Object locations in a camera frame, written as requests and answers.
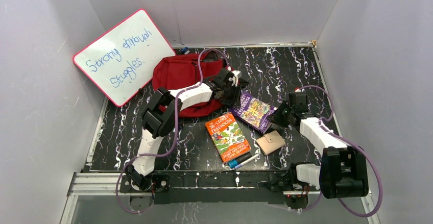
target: book cover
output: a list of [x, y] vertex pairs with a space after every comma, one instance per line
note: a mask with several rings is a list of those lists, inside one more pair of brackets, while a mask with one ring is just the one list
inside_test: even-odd
[[266, 118], [276, 109], [244, 91], [240, 96], [240, 108], [232, 107], [229, 111], [264, 134], [271, 126]]
[[251, 151], [233, 114], [226, 113], [207, 122], [206, 128], [224, 163]]

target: whiteboard frame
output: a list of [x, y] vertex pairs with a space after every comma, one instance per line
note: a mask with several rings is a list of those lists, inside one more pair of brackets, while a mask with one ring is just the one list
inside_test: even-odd
[[[114, 101], [113, 101], [113, 99], [109, 96], [109, 95], [107, 95], [107, 93], [89, 76], [89, 75], [87, 75], [87, 73], [75, 62], [75, 57], [79, 54], [79, 53], [81, 53], [82, 51], [84, 51], [85, 49], [87, 49], [89, 46], [91, 46], [93, 43], [95, 43], [96, 41], [98, 41], [99, 39], [101, 39], [102, 37], [104, 37], [105, 35], [107, 35], [108, 33], [110, 33], [113, 29], [115, 29], [117, 26], [119, 26], [120, 24], [122, 24], [124, 21], [126, 21], [126, 20], [128, 20], [131, 16], [133, 16], [135, 13], [137, 13], [137, 12], [139, 12], [139, 11], [144, 11], [145, 13], [146, 13], [146, 15], [149, 17], [149, 19], [150, 19], [150, 21], [152, 22], [152, 24], [153, 25], [155, 25], [155, 27], [156, 27], [156, 29], [158, 30], [158, 32], [161, 34], [161, 36], [164, 38], [164, 40], [167, 42], [167, 44], [170, 46], [170, 48], [172, 49], [172, 51], [173, 51], [173, 54], [175, 54], [176, 55], [176, 52], [175, 52], [175, 50], [173, 49], [173, 47], [170, 45], [170, 43], [167, 41], [167, 39], [166, 39], [166, 37], [161, 33], [161, 30], [159, 29], [159, 27], [155, 24], [155, 22], [153, 21], [153, 19], [150, 17], [150, 15], [149, 15], [149, 13], [144, 9], [144, 8], [140, 8], [140, 9], [138, 9], [138, 10], [136, 10], [134, 13], [132, 13], [131, 15], [129, 15], [127, 18], [125, 18], [125, 19], [123, 19], [121, 22], [119, 22], [118, 24], [116, 24], [114, 27], [112, 27], [110, 30], [108, 30], [106, 33], [104, 33], [103, 35], [101, 35], [99, 38], [97, 38], [96, 40], [94, 40], [92, 43], [90, 43], [90, 44], [88, 44], [86, 47], [84, 47], [83, 49], [81, 49], [79, 52], [77, 52], [73, 57], [72, 57], [72, 62], [75, 64], [75, 66], [77, 66], [101, 91], [102, 91], [102, 93], [104, 94], [104, 95], [106, 95], [107, 97], [108, 97], [108, 99], [110, 99], [110, 101], [113, 103], [113, 104], [115, 104], [117, 107], [122, 107], [123, 105], [125, 105], [126, 103], [128, 103], [129, 102], [129, 100], [131, 99], [131, 98], [133, 98], [137, 93], [138, 93], [138, 91], [139, 90], [137, 90], [134, 94], [132, 94], [132, 96], [130, 96], [128, 99], [126, 99], [126, 101], [123, 103], [123, 104], [121, 104], [121, 105], [119, 105], [119, 104], [117, 104], [117, 103], [115, 103]], [[150, 81], [152, 80], [152, 78], [151, 79], [149, 79], [146, 83], [144, 83], [143, 85], [142, 85], [142, 87], [141, 88], [143, 88], [145, 85], [147, 85]]]

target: backpack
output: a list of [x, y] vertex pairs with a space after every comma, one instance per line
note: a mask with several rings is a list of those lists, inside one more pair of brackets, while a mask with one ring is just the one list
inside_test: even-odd
[[[163, 87], [167, 90], [176, 90], [196, 84], [200, 81], [198, 69], [199, 54], [186, 54], [163, 58], [153, 70], [152, 85], [157, 90]], [[203, 79], [215, 76], [226, 66], [214, 51], [202, 55], [200, 61]], [[179, 117], [202, 117], [209, 115], [223, 105], [218, 100], [210, 100], [183, 109]]]

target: orange book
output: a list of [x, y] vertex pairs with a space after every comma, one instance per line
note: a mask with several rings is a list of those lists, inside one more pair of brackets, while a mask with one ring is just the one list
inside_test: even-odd
[[226, 113], [207, 122], [206, 128], [224, 163], [251, 151], [233, 114]]

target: beige wallet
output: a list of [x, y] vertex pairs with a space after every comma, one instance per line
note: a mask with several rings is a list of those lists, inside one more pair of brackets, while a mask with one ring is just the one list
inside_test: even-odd
[[257, 139], [257, 144], [265, 155], [269, 155], [273, 151], [285, 145], [284, 139], [280, 136], [278, 131], [264, 134]]

